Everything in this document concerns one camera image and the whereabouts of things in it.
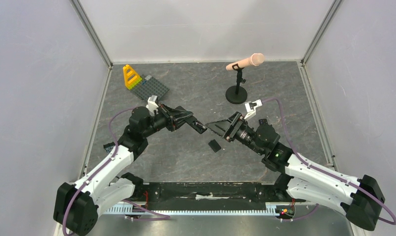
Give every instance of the black microphone stand base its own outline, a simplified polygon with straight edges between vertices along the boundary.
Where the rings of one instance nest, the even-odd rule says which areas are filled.
[[[226,91],[226,98],[232,104],[242,104],[247,100],[247,91],[243,87],[239,87],[236,94],[237,86],[231,86]]]

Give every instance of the white cable tray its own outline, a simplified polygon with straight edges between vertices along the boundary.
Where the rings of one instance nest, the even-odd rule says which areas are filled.
[[[276,205],[266,204],[266,210],[154,210],[156,213],[165,215],[268,215],[278,216]],[[118,203],[108,209],[104,214],[144,215],[148,212],[133,212],[133,205]]]

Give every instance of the gray textured floor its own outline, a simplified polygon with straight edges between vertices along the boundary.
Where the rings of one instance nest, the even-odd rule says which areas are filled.
[[[180,105],[194,112],[201,122],[208,123],[225,119],[235,111],[246,112],[243,104],[233,105],[225,98],[226,89],[235,84],[236,77],[234,71],[226,71],[227,64],[164,63],[133,64],[132,67],[170,88],[161,100],[164,104],[173,108]],[[112,141],[107,128],[110,118],[121,110],[146,105],[124,86],[122,67],[113,67],[88,171],[107,155],[102,146]],[[243,87],[249,94],[248,100],[271,96],[282,100],[286,124],[299,152],[319,164],[326,164],[297,63],[265,62],[243,70],[243,77],[247,79]],[[129,117],[127,112],[114,120],[112,129],[118,136]],[[261,118],[267,118],[281,135],[280,141],[287,144],[275,102],[264,104],[249,125],[257,127]],[[212,139],[223,149],[214,153],[208,145]],[[278,176],[264,167],[259,155],[239,142],[222,140],[210,130],[199,135],[185,125],[176,132],[160,131],[149,137],[148,142],[144,153],[122,173],[131,172],[145,181],[274,181]]]

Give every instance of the black plastic cover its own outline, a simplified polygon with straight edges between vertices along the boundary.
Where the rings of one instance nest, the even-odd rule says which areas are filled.
[[[285,174],[285,166],[289,165],[288,160],[292,154],[292,149],[278,143],[272,152],[262,159],[262,163],[271,171]]]
[[[256,130],[255,143],[257,146],[265,148],[265,154],[268,155],[279,142],[280,137],[272,125],[261,124]]]
[[[68,183],[63,183],[58,188],[54,210],[56,222],[63,223],[66,208],[76,192],[74,185]],[[89,195],[89,192],[78,194],[66,220],[66,227],[79,236],[88,234],[98,220],[97,206]]]
[[[127,172],[121,176],[121,178],[125,178],[130,180],[136,187],[134,188],[133,195],[131,198],[141,198],[144,193],[143,189],[143,179],[135,176],[134,174]]]
[[[364,175],[363,179],[360,180],[360,187],[375,196],[382,203],[385,202],[382,190],[374,178]],[[352,194],[352,198],[353,202],[350,205],[341,203],[342,208],[346,212],[345,217],[362,229],[374,231],[382,207],[360,190]]]

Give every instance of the white wall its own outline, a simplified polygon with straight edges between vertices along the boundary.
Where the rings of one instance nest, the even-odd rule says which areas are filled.
[[[114,62],[301,59],[332,0],[81,0]]]
[[[0,236],[53,234],[107,70],[69,1],[0,1]]]
[[[344,1],[308,72],[340,170],[375,177],[396,214],[396,0]]]

